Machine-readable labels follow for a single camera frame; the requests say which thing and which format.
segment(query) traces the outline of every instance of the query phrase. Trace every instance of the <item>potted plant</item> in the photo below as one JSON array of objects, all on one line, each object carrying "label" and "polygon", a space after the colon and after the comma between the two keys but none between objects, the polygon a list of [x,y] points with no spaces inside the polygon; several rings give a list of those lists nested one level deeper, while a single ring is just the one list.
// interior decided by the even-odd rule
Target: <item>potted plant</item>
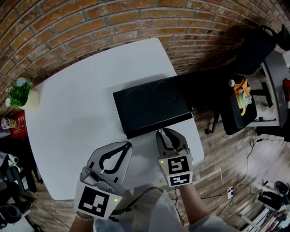
[{"label": "potted plant", "polygon": [[6,99],[6,106],[19,107],[23,110],[33,110],[39,104],[39,93],[36,89],[31,89],[32,83],[25,78],[18,78],[16,85],[6,89],[9,97]]}]

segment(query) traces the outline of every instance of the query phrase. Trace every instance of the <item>white flower pot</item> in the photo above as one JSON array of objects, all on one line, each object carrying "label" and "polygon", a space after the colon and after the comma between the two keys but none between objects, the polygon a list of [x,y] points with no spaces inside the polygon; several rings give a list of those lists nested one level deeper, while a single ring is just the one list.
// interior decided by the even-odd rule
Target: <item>white flower pot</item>
[{"label": "white flower pot", "polygon": [[19,108],[22,110],[35,110],[39,105],[39,92],[36,89],[31,89],[27,98],[27,102],[24,106]]}]

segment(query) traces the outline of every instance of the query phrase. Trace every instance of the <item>sleeve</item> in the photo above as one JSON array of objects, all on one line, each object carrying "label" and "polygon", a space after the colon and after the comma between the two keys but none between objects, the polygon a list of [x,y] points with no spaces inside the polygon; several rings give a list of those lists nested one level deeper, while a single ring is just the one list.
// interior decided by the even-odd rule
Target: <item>sleeve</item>
[{"label": "sleeve", "polygon": [[188,228],[189,232],[238,232],[215,215],[208,215]]}]

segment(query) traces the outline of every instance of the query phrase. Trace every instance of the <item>forearm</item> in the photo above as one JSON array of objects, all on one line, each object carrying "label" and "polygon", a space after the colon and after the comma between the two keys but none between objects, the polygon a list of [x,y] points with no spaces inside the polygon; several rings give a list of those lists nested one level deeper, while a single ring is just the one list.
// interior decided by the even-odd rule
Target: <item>forearm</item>
[{"label": "forearm", "polygon": [[206,205],[202,202],[199,194],[192,184],[179,187],[180,195],[184,204],[189,224],[193,224],[210,214]]},{"label": "forearm", "polygon": [[84,220],[81,220],[81,219],[75,217],[75,219],[72,223],[72,227],[69,231],[70,232],[92,232],[93,231],[93,224],[94,224],[93,220],[84,221]]}]

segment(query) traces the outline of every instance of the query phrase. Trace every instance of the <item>white flower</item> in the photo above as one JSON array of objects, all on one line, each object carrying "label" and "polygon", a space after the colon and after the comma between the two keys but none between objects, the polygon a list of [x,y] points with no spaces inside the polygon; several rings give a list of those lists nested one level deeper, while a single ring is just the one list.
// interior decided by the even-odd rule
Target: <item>white flower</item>
[{"label": "white flower", "polygon": [[12,89],[11,87],[10,87],[10,88],[7,88],[7,89],[5,90],[5,92],[9,92],[11,89]]},{"label": "white flower", "polygon": [[20,78],[17,79],[16,84],[17,84],[17,86],[20,87],[20,86],[23,86],[25,82],[26,82],[26,79],[23,78],[23,77],[20,77]]},{"label": "white flower", "polygon": [[5,105],[6,107],[9,107],[10,106],[10,103],[11,103],[11,99],[8,97],[5,101]]}]

